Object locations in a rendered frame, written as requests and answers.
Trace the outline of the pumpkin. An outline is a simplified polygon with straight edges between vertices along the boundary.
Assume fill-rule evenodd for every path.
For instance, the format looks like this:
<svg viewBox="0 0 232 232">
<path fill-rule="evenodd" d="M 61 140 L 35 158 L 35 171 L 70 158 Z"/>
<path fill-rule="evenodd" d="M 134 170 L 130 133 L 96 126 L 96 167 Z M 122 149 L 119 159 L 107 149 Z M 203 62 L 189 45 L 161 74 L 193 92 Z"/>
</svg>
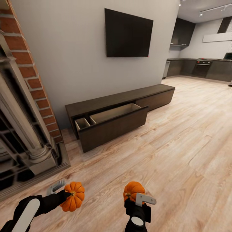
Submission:
<svg viewBox="0 0 232 232">
<path fill-rule="evenodd" d="M 124 201 L 128 198 L 130 198 L 131 201 L 136 202 L 136 194 L 141 193 L 145 195 L 145 189 L 144 187 L 139 183 L 135 181 L 129 182 L 124 189 L 123 197 Z M 142 205 L 144 205 L 145 202 L 142 202 Z"/>
<path fill-rule="evenodd" d="M 71 182 L 64 188 L 65 192 L 70 192 L 71 195 L 67 197 L 67 200 L 60 204 L 64 212 L 74 212 L 77 208 L 80 208 L 82 201 L 85 198 L 85 188 L 81 182 Z"/>
</svg>

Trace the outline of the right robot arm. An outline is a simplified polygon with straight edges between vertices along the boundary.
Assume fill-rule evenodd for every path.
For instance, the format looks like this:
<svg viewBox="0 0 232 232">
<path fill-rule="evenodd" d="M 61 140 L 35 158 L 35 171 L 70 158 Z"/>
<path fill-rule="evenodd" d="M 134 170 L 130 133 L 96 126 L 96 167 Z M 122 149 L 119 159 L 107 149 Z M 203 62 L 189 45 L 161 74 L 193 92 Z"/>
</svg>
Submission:
<svg viewBox="0 0 232 232">
<path fill-rule="evenodd" d="M 130 198 L 125 200 L 126 214 L 130 216 L 125 232 L 147 232 L 145 222 L 151 222 L 151 207 L 142 205 L 142 202 L 155 205 L 157 200 L 141 193 L 136 194 L 136 202 Z"/>
</svg>

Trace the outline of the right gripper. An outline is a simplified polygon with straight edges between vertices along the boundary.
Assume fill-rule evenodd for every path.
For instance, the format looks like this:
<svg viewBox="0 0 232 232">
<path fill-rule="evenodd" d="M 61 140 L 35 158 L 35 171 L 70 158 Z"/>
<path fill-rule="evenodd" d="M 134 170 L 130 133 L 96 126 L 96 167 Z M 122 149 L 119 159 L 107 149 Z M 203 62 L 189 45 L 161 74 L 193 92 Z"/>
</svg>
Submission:
<svg viewBox="0 0 232 232">
<path fill-rule="evenodd" d="M 125 200 L 124 207 L 126 208 L 127 215 L 131 215 L 134 211 L 140 211 L 143 214 L 145 221 L 148 223 L 151 222 L 151 207 L 146 204 L 140 207 L 136 205 L 136 202 L 131 201 L 130 198 L 128 198 Z"/>
</svg>

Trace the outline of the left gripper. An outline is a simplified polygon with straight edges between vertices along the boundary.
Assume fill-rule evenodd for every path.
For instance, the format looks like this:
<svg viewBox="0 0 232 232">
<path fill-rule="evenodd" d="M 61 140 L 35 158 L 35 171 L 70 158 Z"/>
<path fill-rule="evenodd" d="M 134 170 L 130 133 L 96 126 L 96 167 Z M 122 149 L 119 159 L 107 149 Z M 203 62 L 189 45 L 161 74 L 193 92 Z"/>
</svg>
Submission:
<svg viewBox="0 0 232 232">
<path fill-rule="evenodd" d="M 45 214 L 47 214 L 48 212 L 57 208 L 60 204 L 65 202 L 67 200 L 67 197 L 69 197 L 70 195 L 71 195 L 70 192 L 65 192 L 65 190 L 62 190 L 59 193 L 47 196 L 51 199 L 51 205 L 50 205 L 48 211 L 45 212 Z"/>
</svg>

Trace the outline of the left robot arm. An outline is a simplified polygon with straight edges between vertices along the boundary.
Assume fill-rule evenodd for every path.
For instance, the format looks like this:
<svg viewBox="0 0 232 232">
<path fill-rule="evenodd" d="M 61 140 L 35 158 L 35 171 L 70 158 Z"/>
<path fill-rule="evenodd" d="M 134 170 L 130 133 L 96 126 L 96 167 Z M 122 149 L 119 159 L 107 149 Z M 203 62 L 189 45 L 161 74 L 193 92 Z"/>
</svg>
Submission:
<svg viewBox="0 0 232 232">
<path fill-rule="evenodd" d="M 46 197 L 33 195 L 21 200 L 15 209 L 13 220 L 6 222 L 0 232 L 28 232 L 34 217 L 47 214 L 71 195 L 65 190 L 56 193 L 65 184 L 65 180 L 59 180 L 48 188 Z"/>
</svg>

